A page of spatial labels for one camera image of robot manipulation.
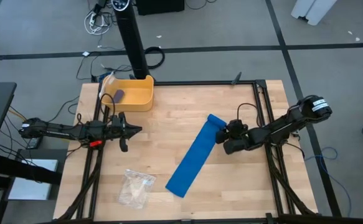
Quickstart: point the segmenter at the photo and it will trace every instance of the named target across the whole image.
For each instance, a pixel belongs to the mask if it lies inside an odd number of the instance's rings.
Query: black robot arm
[[[216,143],[224,142],[227,154],[241,150],[254,150],[269,142],[282,145],[290,133],[330,117],[332,110],[324,98],[310,95],[290,107],[285,115],[259,128],[249,129],[240,119],[232,120],[216,134]]]
[[[140,132],[142,127],[128,124],[123,112],[120,112],[119,116],[112,116],[109,123],[94,120],[87,121],[85,124],[78,123],[75,126],[69,126],[48,123],[39,118],[31,118],[23,122],[22,128],[18,132],[22,138],[26,139],[49,136],[76,140],[83,147],[95,147],[101,144],[103,140],[118,138],[120,139],[120,149],[127,152],[126,139]]]

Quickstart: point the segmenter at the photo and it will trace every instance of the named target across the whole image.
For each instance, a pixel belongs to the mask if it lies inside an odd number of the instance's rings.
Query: clear plastic bag
[[[155,179],[156,177],[151,175],[127,169],[119,194],[119,203],[135,209],[142,209]]]

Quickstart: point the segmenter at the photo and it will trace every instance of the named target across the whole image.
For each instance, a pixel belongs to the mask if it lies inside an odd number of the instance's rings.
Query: wooden tabletop
[[[275,119],[286,113],[289,105],[282,81],[266,81]],[[93,118],[98,84],[84,84],[77,112],[82,121]],[[263,110],[266,111],[262,98]],[[119,142],[107,141],[103,153],[95,221],[180,220],[211,218],[258,218],[265,213],[276,217],[275,201],[264,148],[226,155],[222,145],[215,145],[184,198],[165,185],[192,142],[212,113],[226,122],[236,118],[241,103],[255,105],[251,85],[156,86],[154,106],[148,112],[126,112],[130,124],[143,130],[128,141],[129,151],[121,152]],[[256,127],[257,111],[243,106],[240,118]],[[290,143],[299,146],[297,139]],[[69,149],[78,147],[71,142]],[[283,146],[285,166],[292,189],[316,212],[316,204],[301,152]],[[73,153],[66,161],[54,218],[61,216],[80,190],[87,150]],[[147,203],[136,210],[118,203],[126,169],[156,177]],[[283,207],[287,211],[285,194]],[[90,194],[87,195],[85,215]]]

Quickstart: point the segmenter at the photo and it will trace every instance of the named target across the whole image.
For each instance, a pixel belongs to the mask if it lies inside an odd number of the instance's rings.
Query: yellow bin
[[[115,104],[116,111],[149,111],[153,105],[154,79],[147,75],[144,80],[121,80],[113,75],[103,80],[103,93],[112,97],[117,90],[123,90],[125,95]],[[109,96],[104,96],[102,103],[113,110]]]

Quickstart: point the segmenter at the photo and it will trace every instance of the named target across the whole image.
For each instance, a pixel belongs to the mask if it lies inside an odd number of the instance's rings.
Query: blue fabric strip
[[[166,188],[173,194],[184,197],[196,175],[204,165],[215,144],[216,132],[227,125],[220,118],[210,114],[195,141],[173,173]]]

